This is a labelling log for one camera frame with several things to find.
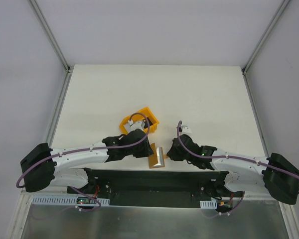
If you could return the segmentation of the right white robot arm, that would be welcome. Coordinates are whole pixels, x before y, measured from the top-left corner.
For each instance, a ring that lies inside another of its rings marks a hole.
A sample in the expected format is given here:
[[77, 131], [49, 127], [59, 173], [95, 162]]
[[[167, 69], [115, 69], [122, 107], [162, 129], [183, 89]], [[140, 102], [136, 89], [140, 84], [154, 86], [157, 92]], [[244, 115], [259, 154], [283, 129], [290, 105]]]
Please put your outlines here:
[[199, 169], [216, 171], [216, 179], [204, 187], [212, 197], [245, 191], [270, 195], [289, 205], [297, 202], [299, 179], [294, 176], [299, 176], [299, 170], [280, 154], [272, 153], [270, 157], [230, 155], [214, 146], [200, 146], [183, 134], [173, 139], [167, 156]]

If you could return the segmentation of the yellow plastic bin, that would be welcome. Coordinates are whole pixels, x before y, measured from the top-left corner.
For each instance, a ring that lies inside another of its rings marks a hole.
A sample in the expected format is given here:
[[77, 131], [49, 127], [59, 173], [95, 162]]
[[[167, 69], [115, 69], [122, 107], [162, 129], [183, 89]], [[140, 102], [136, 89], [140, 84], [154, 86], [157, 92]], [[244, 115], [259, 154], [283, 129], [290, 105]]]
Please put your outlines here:
[[135, 129], [141, 129], [145, 133], [154, 133], [157, 130], [158, 124], [158, 119], [154, 116], [149, 107], [145, 107], [125, 117], [121, 121], [119, 129], [123, 134], [128, 134]]

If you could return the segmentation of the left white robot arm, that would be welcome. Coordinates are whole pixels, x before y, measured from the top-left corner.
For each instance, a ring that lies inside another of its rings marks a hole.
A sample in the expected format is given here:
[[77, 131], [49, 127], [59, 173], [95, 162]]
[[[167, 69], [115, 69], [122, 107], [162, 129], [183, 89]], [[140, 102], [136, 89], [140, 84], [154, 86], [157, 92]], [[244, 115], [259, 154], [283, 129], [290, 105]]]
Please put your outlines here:
[[130, 155], [135, 158], [153, 155], [148, 135], [141, 129], [109, 136], [85, 147], [50, 148], [48, 143], [41, 143], [21, 160], [22, 175], [16, 187], [32, 193], [48, 186], [68, 186], [89, 194], [96, 183], [82, 165], [120, 161]]

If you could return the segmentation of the orange leather card holder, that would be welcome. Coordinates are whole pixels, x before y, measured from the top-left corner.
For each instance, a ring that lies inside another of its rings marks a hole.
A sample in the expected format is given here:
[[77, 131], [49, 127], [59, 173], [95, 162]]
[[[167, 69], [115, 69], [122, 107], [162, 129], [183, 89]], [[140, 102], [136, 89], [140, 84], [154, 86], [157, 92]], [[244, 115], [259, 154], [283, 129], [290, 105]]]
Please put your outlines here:
[[153, 155], [148, 157], [149, 169], [165, 167], [165, 160], [168, 158], [164, 154], [162, 147], [157, 147], [155, 143], [150, 145]]

